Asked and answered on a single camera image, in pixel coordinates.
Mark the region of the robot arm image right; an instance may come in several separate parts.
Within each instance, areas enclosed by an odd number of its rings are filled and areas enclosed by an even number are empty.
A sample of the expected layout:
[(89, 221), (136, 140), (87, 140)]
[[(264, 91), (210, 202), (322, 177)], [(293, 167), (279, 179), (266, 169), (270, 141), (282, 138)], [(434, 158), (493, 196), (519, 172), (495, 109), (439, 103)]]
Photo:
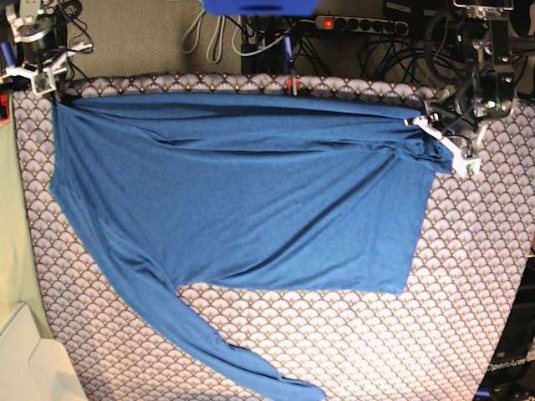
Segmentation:
[[(453, 1), (437, 11), (424, 31), (425, 62), (431, 76), (446, 87), (425, 102), (431, 133), (452, 153), (454, 161), (476, 158), (488, 124), (506, 118), (516, 105), (515, 76), (508, 21), (513, 1)], [(453, 28), (463, 70), (448, 78), (436, 65), (433, 34), (440, 23)]]

